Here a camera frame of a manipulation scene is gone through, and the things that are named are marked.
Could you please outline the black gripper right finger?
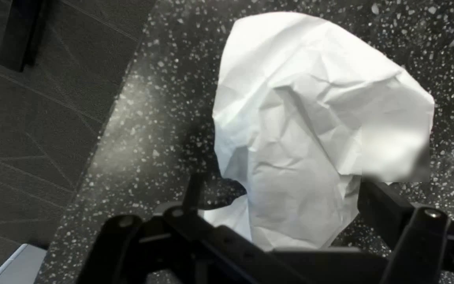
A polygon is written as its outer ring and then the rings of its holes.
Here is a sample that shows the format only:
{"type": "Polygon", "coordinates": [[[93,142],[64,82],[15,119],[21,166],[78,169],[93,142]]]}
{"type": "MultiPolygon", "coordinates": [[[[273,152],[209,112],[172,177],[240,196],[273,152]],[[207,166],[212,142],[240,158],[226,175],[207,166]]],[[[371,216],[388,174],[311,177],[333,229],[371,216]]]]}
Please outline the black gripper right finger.
{"type": "Polygon", "coordinates": [[[454,221],[447,212],[415,205],[377,175],[365,175],[358,210],[391,249],[380,284],[439,284],[454,273],[454,221]]]}

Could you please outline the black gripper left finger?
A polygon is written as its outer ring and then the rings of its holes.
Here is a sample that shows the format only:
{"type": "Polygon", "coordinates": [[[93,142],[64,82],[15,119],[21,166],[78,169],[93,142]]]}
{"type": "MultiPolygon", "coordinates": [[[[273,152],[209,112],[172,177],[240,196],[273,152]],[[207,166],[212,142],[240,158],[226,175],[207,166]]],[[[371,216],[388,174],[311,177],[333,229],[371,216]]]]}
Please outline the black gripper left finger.
{"type": "Polygon", "coordinates": [[[182,284],[311,284],[232,229],[207,223],[199,215],[202,182],[194,174],[185,201],[149,221],[138,215],[109,218],[76,284],[147,284],[157,272],[171,272],[182,284]]]}

